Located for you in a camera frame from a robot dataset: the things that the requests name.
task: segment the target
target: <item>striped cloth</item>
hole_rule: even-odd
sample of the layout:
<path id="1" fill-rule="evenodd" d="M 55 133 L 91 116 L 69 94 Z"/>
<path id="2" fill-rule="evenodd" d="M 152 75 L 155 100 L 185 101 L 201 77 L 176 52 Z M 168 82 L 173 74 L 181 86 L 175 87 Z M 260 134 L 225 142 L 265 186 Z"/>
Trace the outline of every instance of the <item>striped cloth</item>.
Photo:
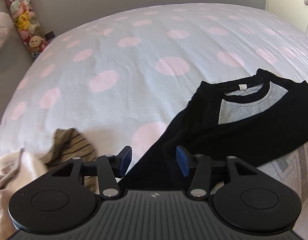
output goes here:
<path id="1" fill-rule="evenodd" d="M 92 144 L 75 128 L 67 130 L 57 129 L 54 133 L 54 144 L 41 160 L 49 170 L 72 157 L 81 157 L 83 162 L 96 159 L 96 152 Z M 95 191 L 96 177 L 85 177 L 85 187 Z"/>

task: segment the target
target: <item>circular pad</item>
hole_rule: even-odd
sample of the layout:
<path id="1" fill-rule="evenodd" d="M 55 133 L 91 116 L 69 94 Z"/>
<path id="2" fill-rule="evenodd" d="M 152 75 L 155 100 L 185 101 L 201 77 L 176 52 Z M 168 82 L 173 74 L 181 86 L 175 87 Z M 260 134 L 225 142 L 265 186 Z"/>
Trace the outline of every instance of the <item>circular pad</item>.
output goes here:
<path id="1" fill-rule="evenodd" d="M 241 195 L 244 204 L 255 209 L 269 209 L 274 207 L 278 201 L 278 196 L 264 188 L 252 188 L 244 191 Z"/>
<path id="2" fill-rule="evenodd" d="M 48 173 L 17 191 L 9 201 L 14 225 L 34 234 L 68 231 L 86 222 L 95 208 L 94 193 L 77 179 Z"/>
<path id="3" fill-rule="evenodd" d="M 221 187 L 213 205 L 229 225 L 254 233 L 292 229 L 300 212 L 299 196 L 272 178 L 238 176 Z"/>
<path id="4" fill-rule="evenodd" d="M 58 190 L 45 190 L 32 198 L 32 205 L 40 211 L 56 211 L 66 206 L 68 196 Z"/>

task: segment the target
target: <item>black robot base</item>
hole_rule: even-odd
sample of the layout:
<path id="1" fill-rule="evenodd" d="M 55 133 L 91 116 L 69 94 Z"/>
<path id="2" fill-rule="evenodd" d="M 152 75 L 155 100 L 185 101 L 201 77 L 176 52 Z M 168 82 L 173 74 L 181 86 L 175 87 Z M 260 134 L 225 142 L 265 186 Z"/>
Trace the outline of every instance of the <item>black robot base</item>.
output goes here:
<path id="1" fill-rule="evenodd" d="M 17 191 L 9 214 L 18 231 L 11 240 L 297 240 L 292 228 L 301 201 L 290 188 L 234 156 L 224 162 L 191 155 L 176 159 L 192 183 L 187 192 L 121 192 L 116 178 L 132 158 L 118 155 L 83 163 L 74 157 Z M 84 187 L 97 176 L 100 194 Z M 211 188 L 224 181 L 215 194 Z"/>

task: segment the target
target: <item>stuffed animal organizer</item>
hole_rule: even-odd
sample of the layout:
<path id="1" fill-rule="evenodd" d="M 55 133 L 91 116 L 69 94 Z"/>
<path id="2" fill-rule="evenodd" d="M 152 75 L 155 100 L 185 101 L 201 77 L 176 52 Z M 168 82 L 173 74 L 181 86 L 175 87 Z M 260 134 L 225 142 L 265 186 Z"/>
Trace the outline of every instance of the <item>stuffed animal organizer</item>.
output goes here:
<path id="1" fill-rule="evenodd" d="M 20 37 L 35 60 L 47 46 L 30 0 L 6 0 Z"/>

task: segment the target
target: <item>pink plush toy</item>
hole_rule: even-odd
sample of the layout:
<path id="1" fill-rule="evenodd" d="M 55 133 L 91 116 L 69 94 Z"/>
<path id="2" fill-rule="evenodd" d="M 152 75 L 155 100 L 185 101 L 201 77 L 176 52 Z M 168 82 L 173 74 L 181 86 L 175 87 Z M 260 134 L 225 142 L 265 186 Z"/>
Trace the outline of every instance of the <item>pink plush toy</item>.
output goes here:
<path id="1" fill-rule="evenodd" d="M 28 45 L 28 43 L 31 39 L 29 32 L 27 30 L 22 30 L 22 31 L 19 30 L 18 32 L 19 32 L 19 35 L 22 38 L 23 42 L 26 43 L 26 45 Z"/>

